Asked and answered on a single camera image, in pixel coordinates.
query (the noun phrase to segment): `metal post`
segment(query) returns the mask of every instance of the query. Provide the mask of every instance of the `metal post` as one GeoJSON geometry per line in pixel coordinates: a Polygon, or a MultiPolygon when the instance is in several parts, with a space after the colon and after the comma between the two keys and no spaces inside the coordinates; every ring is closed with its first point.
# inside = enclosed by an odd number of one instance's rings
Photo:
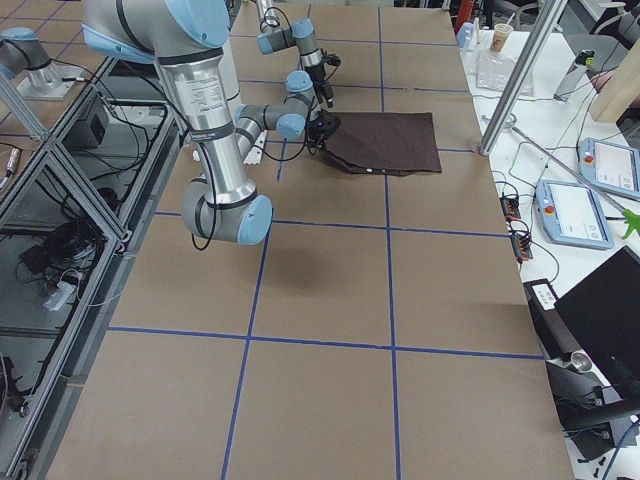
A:
{"type": "Polygon", "coordinates": [[[504,92],[498,101],[498,105],[489,121],[487,130],[482,137],[482,142],[480,143],[481,155],[489,155],[489,153],[491,153],[493,146],[498,140],[504,122],[509,117],[509,114],[511,114],[511,110],[518,100],[520,90],[529,71],[535,64],[547,37],[556,26],[560,14],[566,5],[567,0],[554,0],[553,2],[546,2],[544,4],[533,31],[529,35],[527,43],[525,43],[522,53],[520,54],[520,58],[513,68],[513,73],[511,77],[509,77],[504,92]]]}
{"type": "Polygon", "coordinates": [[[40,119],[31,111],[13,83],[2,74],[0,74],[0,99],[4,100],[9,110],[18,117],[34,139],[43,141],[47,138],[47,129],[40,119]]]}

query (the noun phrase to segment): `white table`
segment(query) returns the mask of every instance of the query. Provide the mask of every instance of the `white table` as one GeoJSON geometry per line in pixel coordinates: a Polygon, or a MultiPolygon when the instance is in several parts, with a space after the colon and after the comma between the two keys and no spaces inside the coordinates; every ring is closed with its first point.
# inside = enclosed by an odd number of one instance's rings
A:
{"type": "MultiPolygon", "coordinates": [[[[510,35],[502,53],[509,56],[517,56],[527,39],[528,33],[514,32],[510,35]]],[[[481,32],[481,46],[488,46],[491,40],[492,32],[481,32]]],[[[473,73],[472,61],[473,54],[462,52],[462,59],[467,70],[467,80],[469,89],[474,95],[474,106],[478,122],[484,132],[487,122],[482,119],[483,115],[490,117],[497,105],[497,98],[500,92],[476,87],[476,76],[473,73]]],[[[568,102],[550,101],[531,101],[539,99],[551,99],[561,79],[571,64],[574,54],[567,45],[562,34],[554,33],[547,41],[545,48],[540,55],[533,69],[533,96],[521,96],[515,105],[513,113],[517,116],[517,125],[528,135],[534,138],[538,143],[547,148],[557,146],[575,147],[580,135],[581,125],[584,120],[584,128],[581,132],[580,139],[593,137],[596,139],[609,138],[614,143],[625,144],[626,141],[615,124],[597,123],[586,114],[591,99],[595,92],[588,84],[586,77],[579,82],[578,86],[585,85],[573,93],[568,102]]],[[[523,141],[518,135],[510,131],[504,131],[496,143],[490,155],[491,167],[494,170],[494,178],[496,181],[512,183],[518,189],[520,195],[532,194],[533,188],[526,183],[514,178],[509,174],[509,169],[513,163],[518,145],[523,141]]],[[[566,162],[573,169],[578,167],[577,155],[575,149],[560,149],[556,155],[566,162]]],[[[537,184],[545,165],[544,156],[530,145],[522,145],[520,153],[512,169],[512,173],[522,180],[533,185],[537,184]]],[[[564,172],[560,167],[552,162],[544,171],[544,179],[575,181],[568,173],[564,172]]],[[[503,184],[497,184],[498,193],[502,192],[503,184]]],[[[505,193],[511,193],[510,187],[505,188],[505,193]]],[[[616,197],[625,207],[637,212],[640,205],[636,202],[616,197]]],[[[546,233],[542,229],[541,221],[538,213],[532,211],[531,203],[533,198],[525,196],[520,198],[520,211],[523,220],[531,227],[533,240],[547,248],[557,258],[560,271],[557,279],[553,282],[553,287],[559,296],[564,295],[580,280],[591,273],[595,268],[601,265],[606,259],[613,255],[622,246],[629,246],[634,252],[640,254],[640,237],[633,234],[631,238],[622,240],[622,235],[626,231],[626,225],[623,222],[609,222],[609,227],[615,239],[613,249],[598,251],[586,248],[567,247],[549,242],[546,233]]],[[[604,201],[601,201],[604,212],[607,216],[619,217],[620,214],[615,211],[604,201]]],[[[533,246],[534,259],[525,262],[522,265],[520,276],[523,282],[535,280],[539,278],[551,279],[556,273],[556,265],[550,255],[545,253],[537,246],[533,246]]],[[[570,456],[572,457],[572,465],[576,478],[592,478],[595,467],[598,465],[581,464],[577,462],[580,453],[577,451],[573,442],[567,442],[570,456]]],[[[604,469],[600,467],[600,477],[604,473],[604,469]]],[[[630,476],[632,478],[640,477],[640,447],[624,448],[621,450],[614,468],[609,473],[609,480],[618,476],[630,476]]]]}

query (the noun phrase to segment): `black screen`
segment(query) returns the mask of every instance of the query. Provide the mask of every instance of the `black screen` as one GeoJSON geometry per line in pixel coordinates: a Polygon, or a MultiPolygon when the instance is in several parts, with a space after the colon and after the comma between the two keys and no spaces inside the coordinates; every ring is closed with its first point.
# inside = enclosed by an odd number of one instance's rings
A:
{"type": "Polygon", "coordinates": [[[640,398],[640,258],[620,249],[556,310],[620,396],[640,398]]]}

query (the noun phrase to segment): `black cloth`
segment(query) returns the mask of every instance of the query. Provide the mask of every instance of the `black cloth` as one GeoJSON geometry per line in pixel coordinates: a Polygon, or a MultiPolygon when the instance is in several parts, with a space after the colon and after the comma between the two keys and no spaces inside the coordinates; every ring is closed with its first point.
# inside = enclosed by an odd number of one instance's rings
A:
{"type": "Polygon", "coordinates": [[[337,113],[321,158],[350,173],[442,172],[431,113],[337,113]]]}

